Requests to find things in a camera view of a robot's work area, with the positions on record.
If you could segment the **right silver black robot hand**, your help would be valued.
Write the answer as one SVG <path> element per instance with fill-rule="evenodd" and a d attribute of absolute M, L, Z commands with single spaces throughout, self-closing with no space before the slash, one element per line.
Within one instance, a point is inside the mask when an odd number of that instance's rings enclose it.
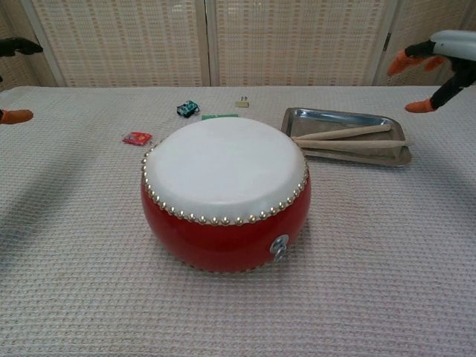
<path fill-rule="evenodd" d="M 406 68 L 424 63 L 425 71 L 433 71 L 449 62 L 453 76 L 430 98 L 409 103 L 410 113 L 434 112 L 475 82 L 475 32 L 469 30 L 441 30 L 424 42 L 409 45 L 393 58 L 387 75 L 393 76 Z"/>

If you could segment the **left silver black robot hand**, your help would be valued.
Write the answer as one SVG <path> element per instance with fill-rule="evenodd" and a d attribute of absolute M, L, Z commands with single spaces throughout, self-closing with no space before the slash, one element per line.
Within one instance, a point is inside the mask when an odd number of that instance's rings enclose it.
<path fill-rule="evenodd" d="M 17 54 L 33 55 L 43 52 L 43 47 L 23 37 L 1 39 L 1 57 L 14 57 Z M 1 109 L 1 125 L 15 125 L 28 122 L 33 118 L 29 109 Z"/>

